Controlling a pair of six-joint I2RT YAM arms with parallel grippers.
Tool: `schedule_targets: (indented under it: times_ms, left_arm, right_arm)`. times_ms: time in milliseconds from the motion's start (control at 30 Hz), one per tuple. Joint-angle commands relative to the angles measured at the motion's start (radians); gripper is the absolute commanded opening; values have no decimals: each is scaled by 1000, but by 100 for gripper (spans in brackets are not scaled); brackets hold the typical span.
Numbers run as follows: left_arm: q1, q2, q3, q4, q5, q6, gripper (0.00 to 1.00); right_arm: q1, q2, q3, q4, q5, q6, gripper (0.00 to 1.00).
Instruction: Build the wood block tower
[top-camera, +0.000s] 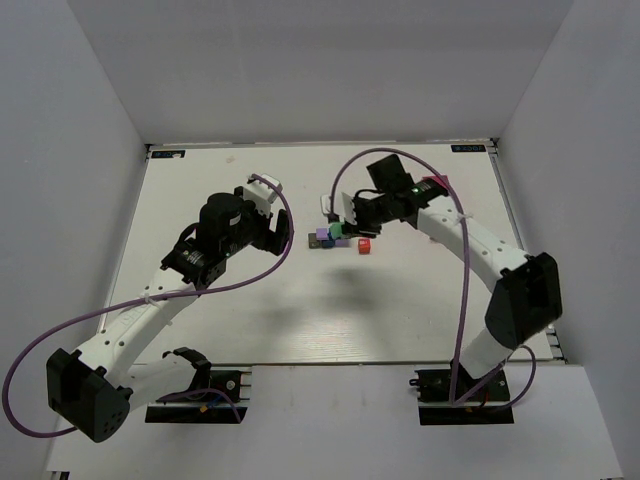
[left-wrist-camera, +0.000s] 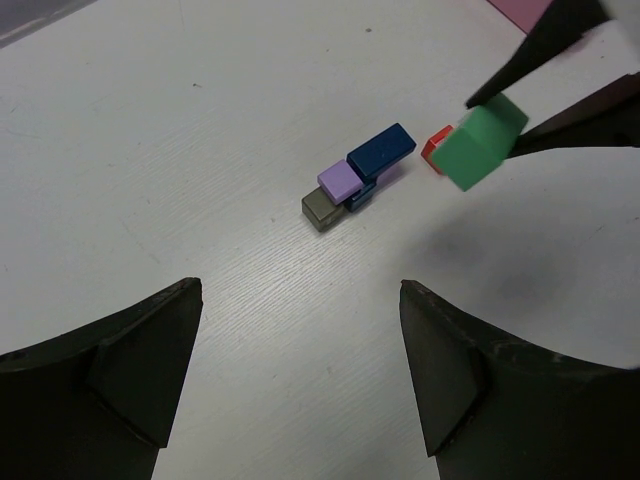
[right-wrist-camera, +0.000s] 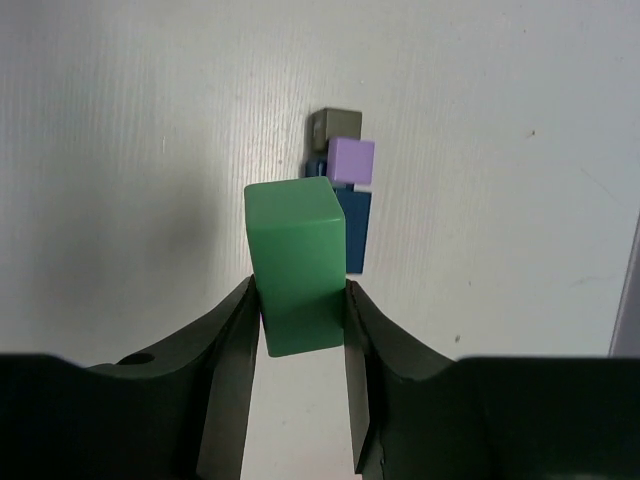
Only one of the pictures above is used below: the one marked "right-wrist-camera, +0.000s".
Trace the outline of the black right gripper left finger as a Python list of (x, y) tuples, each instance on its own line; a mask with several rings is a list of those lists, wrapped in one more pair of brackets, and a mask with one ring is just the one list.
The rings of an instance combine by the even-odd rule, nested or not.
[(5, 479), (237, 479), (259, 338), (253, 278), (114, 364), (1, 358)]

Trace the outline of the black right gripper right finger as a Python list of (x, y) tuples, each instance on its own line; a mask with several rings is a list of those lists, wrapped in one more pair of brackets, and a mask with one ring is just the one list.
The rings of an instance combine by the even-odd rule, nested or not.
[(635, 479), (635, 359), (449, 359), (345, 289), (354, 469), (365, 479)]

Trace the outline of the green wooden block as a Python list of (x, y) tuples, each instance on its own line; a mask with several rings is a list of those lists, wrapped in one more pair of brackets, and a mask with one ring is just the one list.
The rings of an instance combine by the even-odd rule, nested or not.
[(342, 345), (346, 221), (327, 178), (248, 185), (244, 202), (269, 355)]

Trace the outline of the long dark blue block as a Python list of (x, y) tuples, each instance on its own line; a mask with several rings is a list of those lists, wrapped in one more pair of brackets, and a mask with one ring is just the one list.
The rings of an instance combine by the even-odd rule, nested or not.
[(345, 216), (346, 272), (348, 274), (362, 274), (372, 194), (349, 188), (336, 188), (334, 192)]

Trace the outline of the purple wooden cube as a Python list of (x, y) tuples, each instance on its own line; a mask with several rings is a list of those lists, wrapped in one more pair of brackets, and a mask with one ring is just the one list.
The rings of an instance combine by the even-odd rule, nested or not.
[(329, 140), (326, 174), (332, 182), (370, 185), (375, 143), (347, 137)]

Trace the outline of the small dark blue cube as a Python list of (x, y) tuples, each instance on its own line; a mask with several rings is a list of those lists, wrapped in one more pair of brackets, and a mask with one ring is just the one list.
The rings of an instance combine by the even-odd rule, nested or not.
[(310, 158), (306, 161), (304, 166), (304, 176), (319, 177), (326, 176), (327, 159), (325, 157)]

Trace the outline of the olive wooden cube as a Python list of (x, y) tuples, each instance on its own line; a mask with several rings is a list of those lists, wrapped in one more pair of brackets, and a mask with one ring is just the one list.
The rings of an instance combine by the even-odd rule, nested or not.
[(313, 152), (325, 152), (335, 137), (360, 139), (363, 114), (361, 111), (325, 107), (311, 114), (311, 141)]

